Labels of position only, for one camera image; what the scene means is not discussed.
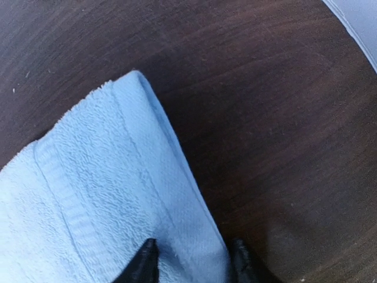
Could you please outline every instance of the black rubber tip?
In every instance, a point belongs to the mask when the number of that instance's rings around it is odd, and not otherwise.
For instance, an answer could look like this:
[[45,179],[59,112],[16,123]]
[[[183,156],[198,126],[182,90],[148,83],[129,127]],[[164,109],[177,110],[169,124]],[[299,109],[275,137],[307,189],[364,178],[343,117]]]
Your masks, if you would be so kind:
[[255,252],[248,249],[241,239],[234,239],[229,246],[235,283],[282,283],[265,266]]
[[113,283],[158,283],[156,239],[147,239]]

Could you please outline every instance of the dark wooden table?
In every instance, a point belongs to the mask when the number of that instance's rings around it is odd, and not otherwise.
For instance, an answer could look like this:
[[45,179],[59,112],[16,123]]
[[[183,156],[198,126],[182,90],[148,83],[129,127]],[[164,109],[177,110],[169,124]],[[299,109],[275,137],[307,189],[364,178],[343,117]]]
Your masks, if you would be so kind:
[[377,75],[323,3],[0,1],[0,167],[133,68],[225,239],[286,282],[374,282]]

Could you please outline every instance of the wood grain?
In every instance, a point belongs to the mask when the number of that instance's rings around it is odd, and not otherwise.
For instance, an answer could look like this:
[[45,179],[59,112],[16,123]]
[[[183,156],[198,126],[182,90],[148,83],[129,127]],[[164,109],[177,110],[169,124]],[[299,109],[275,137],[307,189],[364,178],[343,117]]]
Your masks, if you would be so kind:
[[0,167],[133,68],[225,239],[285,282],[377,279],[377,75],[323,3],[0,1]]

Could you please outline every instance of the towel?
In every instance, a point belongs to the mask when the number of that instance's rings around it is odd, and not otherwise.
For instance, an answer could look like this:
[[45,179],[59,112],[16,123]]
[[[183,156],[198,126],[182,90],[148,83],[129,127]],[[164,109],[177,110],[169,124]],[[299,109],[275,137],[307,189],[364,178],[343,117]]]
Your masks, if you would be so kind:
[[138,71],[74,106],[0,172],[0,282],[110,283],[147,238],[160,282],[226,282],[228,254]]
[[341,21],[349,35],[360,46],[377,73],[377,1],[322,1]]

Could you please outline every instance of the light blue towel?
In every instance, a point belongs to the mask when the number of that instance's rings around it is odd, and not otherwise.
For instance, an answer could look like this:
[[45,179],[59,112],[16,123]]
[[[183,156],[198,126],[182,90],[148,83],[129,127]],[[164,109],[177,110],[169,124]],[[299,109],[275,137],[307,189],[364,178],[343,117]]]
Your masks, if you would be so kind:
[[226,282],[226,247],[137,71],[24,148],[0,189],[0,282],[110,283],[149,237],[160,282]]

